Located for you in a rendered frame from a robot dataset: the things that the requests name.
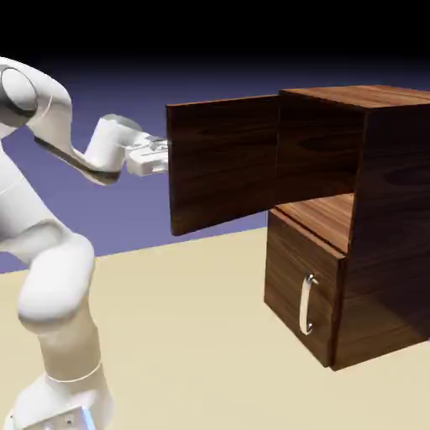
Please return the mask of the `dark wood cabinet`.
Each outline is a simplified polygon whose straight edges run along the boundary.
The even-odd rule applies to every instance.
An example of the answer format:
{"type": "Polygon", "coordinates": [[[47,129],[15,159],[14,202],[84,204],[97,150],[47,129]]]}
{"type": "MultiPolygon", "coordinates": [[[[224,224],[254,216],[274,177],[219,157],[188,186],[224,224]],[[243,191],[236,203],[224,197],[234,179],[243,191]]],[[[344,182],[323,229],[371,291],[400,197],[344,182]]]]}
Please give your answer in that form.
{"type": "Polygon", "coordinates": [[[430,339],[430,91],[279,93],[279,210],[346,256],[333,370],[430,339]]]}

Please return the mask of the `dark wood closed door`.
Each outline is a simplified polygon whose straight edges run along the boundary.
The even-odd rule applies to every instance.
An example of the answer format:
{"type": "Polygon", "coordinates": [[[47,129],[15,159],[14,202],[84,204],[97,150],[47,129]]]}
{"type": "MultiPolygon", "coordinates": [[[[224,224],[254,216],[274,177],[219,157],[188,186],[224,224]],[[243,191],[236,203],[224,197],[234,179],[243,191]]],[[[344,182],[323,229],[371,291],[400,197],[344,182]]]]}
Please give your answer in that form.
{"type": "Polygon", "coordinates": [[[334,366],[346,256],[279,210],[268,213],[265,303],[325,367],[334,366]],[[302,282],[314,274],[308,321],[299,327],[302,282]]]}

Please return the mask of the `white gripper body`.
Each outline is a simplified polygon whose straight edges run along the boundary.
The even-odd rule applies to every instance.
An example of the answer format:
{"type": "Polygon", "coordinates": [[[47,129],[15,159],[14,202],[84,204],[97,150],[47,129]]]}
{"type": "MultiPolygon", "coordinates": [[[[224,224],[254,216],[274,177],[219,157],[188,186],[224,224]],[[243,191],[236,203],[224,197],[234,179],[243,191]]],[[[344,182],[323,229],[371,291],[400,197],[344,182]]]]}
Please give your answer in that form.
{"type": "Polygon", "coordinates": [[[168,151],[135,149],[128,153],[126,166],[128,172],[135,176],[148,176],[168,171],[168,151]]]}

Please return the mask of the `dark wood door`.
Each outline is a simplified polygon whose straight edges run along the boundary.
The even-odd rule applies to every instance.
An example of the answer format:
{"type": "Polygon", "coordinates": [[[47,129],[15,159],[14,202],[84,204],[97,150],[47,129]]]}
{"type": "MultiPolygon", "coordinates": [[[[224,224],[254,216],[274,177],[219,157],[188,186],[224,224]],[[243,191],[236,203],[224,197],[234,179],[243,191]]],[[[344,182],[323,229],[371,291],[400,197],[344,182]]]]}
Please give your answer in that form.
{"type": "Polygon", "coordinates": [[[265,303],[325,367],[334,366],[346,256],[279,210],[268,213],[265,303]],[[299,327],[302,282],[314,274],[308,321],[299,327]]]}
{"type": "Polygon", "coordinates": [[[165,113],[173,235],[273,205],[276,95],[170,104],[165,113]]]}

